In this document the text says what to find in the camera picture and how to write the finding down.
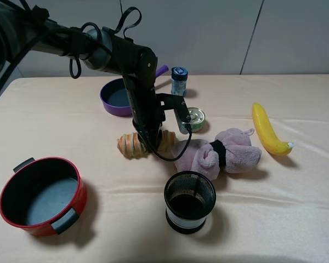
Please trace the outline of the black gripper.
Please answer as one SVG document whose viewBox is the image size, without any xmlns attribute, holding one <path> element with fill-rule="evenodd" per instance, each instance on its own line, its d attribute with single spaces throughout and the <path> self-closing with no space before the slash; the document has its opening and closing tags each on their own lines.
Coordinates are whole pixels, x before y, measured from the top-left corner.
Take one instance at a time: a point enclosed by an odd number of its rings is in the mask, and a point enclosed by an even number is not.
<svg viewBox="0 0 329 263">
<path fill-rule="evenodd" d="M 155 93 L 154 73 L 139 79 L 135 75 L 122 75 L 128 101 L 132 110 L 133 126 L 142 141 L 151 150 L 160 145 L 160 127 L 164 113 Z"/>
</svg>

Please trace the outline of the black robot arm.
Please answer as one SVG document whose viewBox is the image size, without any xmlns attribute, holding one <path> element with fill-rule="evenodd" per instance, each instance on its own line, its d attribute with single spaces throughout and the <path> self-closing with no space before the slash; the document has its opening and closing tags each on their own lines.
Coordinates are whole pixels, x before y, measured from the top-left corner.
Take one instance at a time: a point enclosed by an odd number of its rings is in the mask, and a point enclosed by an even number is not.
<svg viewBox="0 0 329 263">
<path fill-rule="evenodd" d="M 81 75 L 82 65 L 120 75 L 133 125 L 148 147 L 156 147 L 164 116 L 154 87 L 156 55 L 148 47 L 120 38 L 116 30 L 99 28 L 92 22 L 85 23 L 85 27 L 61 26 L 50 19 L 46 9 L 29 7 L 25 1 L 0 1 L 0 92 L 32 50 L 68 57 L 74 79 Z"/>
</svg>

